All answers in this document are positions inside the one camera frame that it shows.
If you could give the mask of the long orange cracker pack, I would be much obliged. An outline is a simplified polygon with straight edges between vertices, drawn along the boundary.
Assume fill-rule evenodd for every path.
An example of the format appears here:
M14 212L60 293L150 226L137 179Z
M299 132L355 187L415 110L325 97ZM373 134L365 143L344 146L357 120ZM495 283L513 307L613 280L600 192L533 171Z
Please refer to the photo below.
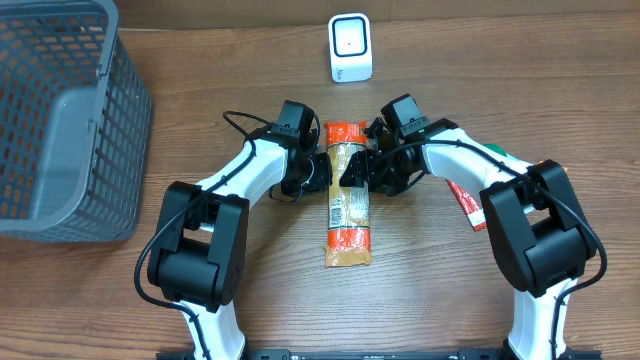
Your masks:
M327 122L327 153L331 163L328 194L326 267L370 265L371 230L368 187L342 187L340 178L351 156L367 149L366 122Z

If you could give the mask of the red stick snack packet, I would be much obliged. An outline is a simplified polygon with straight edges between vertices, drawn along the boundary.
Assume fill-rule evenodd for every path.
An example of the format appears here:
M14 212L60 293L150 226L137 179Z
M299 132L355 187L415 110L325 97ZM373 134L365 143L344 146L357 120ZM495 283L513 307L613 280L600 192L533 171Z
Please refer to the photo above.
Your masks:
M480 203L458 184L448 180L447 184L454 197L458 201L462 211L474 231L480 231L487 227L483 208Z

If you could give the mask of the green lid round can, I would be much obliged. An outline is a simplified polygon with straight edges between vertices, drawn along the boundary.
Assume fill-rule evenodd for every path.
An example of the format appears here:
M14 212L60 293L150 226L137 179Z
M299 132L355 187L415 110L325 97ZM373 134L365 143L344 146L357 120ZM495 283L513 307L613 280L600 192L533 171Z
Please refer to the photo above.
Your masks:
M500 154L501 156L504 156L504 157L512 159L512 160L516 160L516 157L514 157L511 154L507 153L502 147L500 147L497 144L485 144L485 147L490 149L491 151L497 153L497 154Z

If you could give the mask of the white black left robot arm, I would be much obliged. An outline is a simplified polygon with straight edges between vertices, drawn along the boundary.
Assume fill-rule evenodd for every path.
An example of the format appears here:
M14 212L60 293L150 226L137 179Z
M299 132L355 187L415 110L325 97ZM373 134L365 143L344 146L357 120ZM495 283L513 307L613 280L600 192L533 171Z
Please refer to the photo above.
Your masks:
M138 295L180 312L193 339L182 359L240 359L246 337L233 300L244 272L249 212L276 185L297 199L329 184L319 132L269 125L218 173L166 190L154 236L134 270Z

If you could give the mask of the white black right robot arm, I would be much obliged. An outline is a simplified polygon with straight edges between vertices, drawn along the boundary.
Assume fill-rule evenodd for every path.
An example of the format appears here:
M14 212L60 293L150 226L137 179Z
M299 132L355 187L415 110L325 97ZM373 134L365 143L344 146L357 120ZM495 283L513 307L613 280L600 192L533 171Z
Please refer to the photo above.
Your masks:
M351 157L340 185L395 196L429 174L479 199L494 259L514 289L505 358L580 358L563 336L569 297L602 278L580 279L587 261L606 253L564 168L502 155L447 119L376 119L366 135L373 149Z

